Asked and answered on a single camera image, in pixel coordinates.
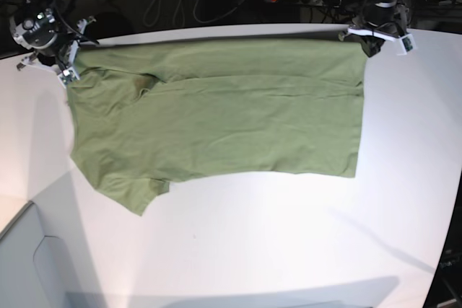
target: t-shirt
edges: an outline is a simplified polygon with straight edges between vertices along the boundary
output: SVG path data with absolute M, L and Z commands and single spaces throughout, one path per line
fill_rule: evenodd
M 169 182 L 244 171 L 354 177 L 359 44 L 239 39 L 82 50 L 72 159 L 141 215 Z

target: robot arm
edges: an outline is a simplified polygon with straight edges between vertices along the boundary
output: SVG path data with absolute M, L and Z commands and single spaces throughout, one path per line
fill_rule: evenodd
M 396 44 L 397 54 L 405 55 L 416 48 L 412 34 L 407 32 L 407 12 L 408 9 L 398 4 L 398 0 L 364 0 L 359 15 L 339 38 L 343 40 L 348 35 L 362 37 L 368 56 L 378 53 L 385 40 Z
M 33 53 L 22 59 L 17 68 L 34 66 L 52 71 L 66 86 L 79 78 L 74 68 L 74 59 L 79 42 L 88 40 L 84 29 L 92 19 L 82 19 L 77 27 L 67 22 L 76 0 L 63 6 L 61 0 L 22 0 L 22 5 L 9 18 L 10 32 L 14 41 Z

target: power cable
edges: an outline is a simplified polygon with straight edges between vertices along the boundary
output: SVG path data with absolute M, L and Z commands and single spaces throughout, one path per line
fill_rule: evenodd
M 196 3 L 194 4 L 194 8 L 193 8 L 193 17 L 194 19 L 198 22 L 198 23 L 201 23 L 201 24 L 210 24 L 210 23 L 213 23 L 213 22 L 217 22 L 221 19 L 224 19 L 225 17 L 231 15 L 233 12 L 235 12 L 237 10 L 237 8 L 243 3 L 243 1 L 241 3 L 239 3 L 236 7 L 234 7 L 233 9 L 229 10 L 228 12 L 222 14 L 222 15 L 219 15 L 218 17 L 215 17 L 213 19 L 208 19 L 208 20 L 202 20 L 202 19 L 199 19 L 197 14 L 196 14 L 196 11 L 197 11 L 197 6 L 199 5 L 199 1 L 200 0 L 196 0 Z M 156 15 L 154 16 L 154 19 L 149 22 L 147 17 L 149 16 L 149 13 L 151 12 L 152 8 L 155 6 L 155 4 L 157 3 L 157 13 Z M 161 4 L 162 4 L 162 0 L 152 0 L 148 7 L 146 8 L 146 11 L 144 12 L 144 15 L 143 15 L 143 25 L 145 27 L 154 27 L 159 18 L 160 18 L 160 7 L 161 7 Z M 180 22 L 180 27 L 184 27 L 185 26 L 185 13 L 184 13 L 184 8 L 183 8 L 183 2 L 182 0 L 178 0 L 178 3 L 177 5 L 175 6 L 175 11 L 173 13 L 173 18 L 172 18 L 172 24 L 174 27 L 177 26 L 177 23 L 178 23 L 178 15 L 181 13 L 182 15 L 182 19 L 181 19 L 181 22 Z
M 21 5 L 21 3 L 18 2 L 18 1 L 21 1 L 21 0 L 0 0 L 0 8 L 2 8 L 5 5 L 19 7 Z M 8 12 L 7 13 L 1 13 L 0 12 L 0 18 L 9 18 L 13 14 L 15 14 L 16 11 L 17 11 L 17 9 L 15 9 L 14 11 L 12 11 L 10 13 L 8 13 Z
M 87 36 L 80 33 L 78 30 L 75 30 L 68 22 L 66 22 L 63 15 L 59 12 L 59 10 L 58 10 L 58 8 L 56 6 L 54 7 L 54 9 L 55 9 L 54 13 L 58 16 L 58 18 L 61 20 L 61 22 L 66 26 L 67 29 L 69 29 L 73 34 L 75 34 L 79 39 L 90 41 L 91 43 L 94 43 L 95 45 L 100 44 L 97 40 L 90 39 Z

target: table surface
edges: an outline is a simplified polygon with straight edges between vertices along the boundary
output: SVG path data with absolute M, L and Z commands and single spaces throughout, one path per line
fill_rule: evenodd
M 340 28 L 208 27 L 102 44 Z M 462 37 L 414 36 L 410 55 L 385 44 L 367 62 L 354 179 L 208 177 L 172 184 L 142 217 L 96 193 L 70 160 L 56 77 L 0 61 L 0 194 L 32 199 L 45 233 L 65 241 L 57 266 L 81 307 L 421 307 L 461 176 Z

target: white panel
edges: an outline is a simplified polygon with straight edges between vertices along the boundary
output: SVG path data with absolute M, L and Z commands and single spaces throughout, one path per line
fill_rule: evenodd
M 50 240 L 49 237 L 45 237 L 38 246 L 33 258 L 34 266 L 51 306 L 53 308 L 72 308 L 49 247 Z
M 55 308 L 45 295 L 33 263 L 42 239 L 43 230 L 34 206 L 0 239 L 0 306 Z

